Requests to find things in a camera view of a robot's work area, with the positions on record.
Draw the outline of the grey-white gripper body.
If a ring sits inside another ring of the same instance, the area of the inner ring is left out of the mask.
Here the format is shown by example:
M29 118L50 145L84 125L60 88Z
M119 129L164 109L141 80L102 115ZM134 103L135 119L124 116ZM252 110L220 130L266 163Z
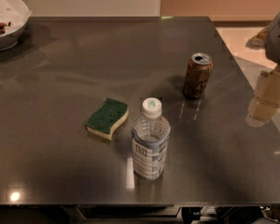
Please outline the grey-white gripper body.
M280 12L269 24L265 53L269 60L280 64Z

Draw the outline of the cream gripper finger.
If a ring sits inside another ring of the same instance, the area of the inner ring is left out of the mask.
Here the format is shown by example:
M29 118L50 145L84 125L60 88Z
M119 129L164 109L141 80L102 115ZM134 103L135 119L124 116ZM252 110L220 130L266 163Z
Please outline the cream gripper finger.
M259 75L254 97L247 110L246 122L252 127L266 124L280 109L280 66Z

